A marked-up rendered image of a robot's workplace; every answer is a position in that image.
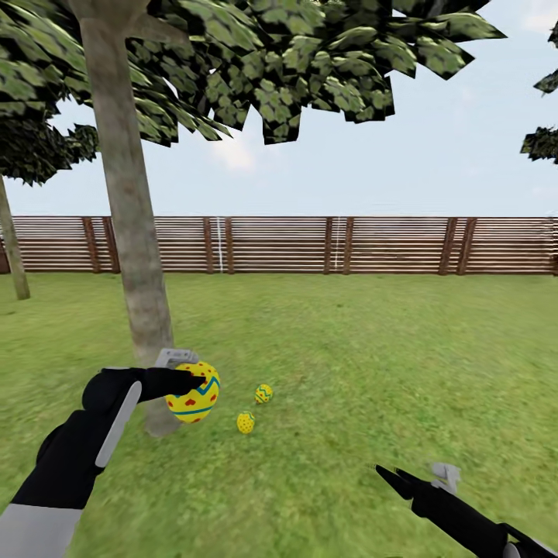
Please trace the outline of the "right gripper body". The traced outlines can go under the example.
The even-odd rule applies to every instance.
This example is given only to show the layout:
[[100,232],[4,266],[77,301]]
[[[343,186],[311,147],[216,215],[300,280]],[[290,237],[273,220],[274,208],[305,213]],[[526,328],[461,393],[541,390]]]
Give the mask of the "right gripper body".
[[412,500],[411,510],[419,518],[428,518],[468,549],[467,538],[475,508],[441,487],[432,486],[428,481],[415,484]]

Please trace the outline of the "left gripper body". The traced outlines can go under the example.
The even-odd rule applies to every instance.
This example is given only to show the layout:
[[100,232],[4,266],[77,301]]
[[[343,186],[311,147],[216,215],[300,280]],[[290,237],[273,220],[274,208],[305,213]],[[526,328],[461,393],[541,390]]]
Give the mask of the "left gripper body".
[[150,370],[156,374],[159,381],[157,393],[154,395],[153,399],[167,396],[167,394],[179,396],[188,394],[191,371],[157,367],[151,367]]

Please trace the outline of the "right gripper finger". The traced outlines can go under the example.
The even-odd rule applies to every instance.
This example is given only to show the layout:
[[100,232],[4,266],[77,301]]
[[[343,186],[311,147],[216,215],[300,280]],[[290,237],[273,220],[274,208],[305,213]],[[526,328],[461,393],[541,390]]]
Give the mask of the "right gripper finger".
[[405,500],[412,500],[415,493],[415,484],[424,481],[420,479],[408,482],[397,473],[397,470],[397,474],[395,474],[380,465],[377,465],[376,470]]
[[401,477],[403,477],[403,479],[405,479],[405,481],[408,482],[412,482],[412,481],[420,481],[420,479],[418,479],[416,476],[411,475],[410,473],[407,473],[406,471],[397,468],[397,473],[400,474]]

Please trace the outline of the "easter egg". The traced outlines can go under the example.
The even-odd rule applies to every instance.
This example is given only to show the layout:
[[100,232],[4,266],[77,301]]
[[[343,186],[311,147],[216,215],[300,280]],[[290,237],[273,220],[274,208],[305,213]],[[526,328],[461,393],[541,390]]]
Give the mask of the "easter egg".
[[237,418],[237,427],[242,433],[250,433],[254,428],[255,421],[250,412],[242,412]]
[[261,385],[256,391],[258,403],[268,402],[272,397],[272,390],[268,385]]
[[219,394],[219,375],[209,363],[181,363],[176,370],[191,371],[191,376],[205,377],[205,383],[184,396],[167,394],[168,407],[181,420],[199,422],[212,409]]

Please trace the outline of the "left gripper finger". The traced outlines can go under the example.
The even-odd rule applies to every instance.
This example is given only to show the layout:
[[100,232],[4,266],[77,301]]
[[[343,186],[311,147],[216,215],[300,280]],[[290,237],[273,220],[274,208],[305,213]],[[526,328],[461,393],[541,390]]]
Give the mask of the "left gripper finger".
[[205,383],[205,377],[200,376],[191,376],[191,381],[189,381],[189,391],[199,388],[202,384]]

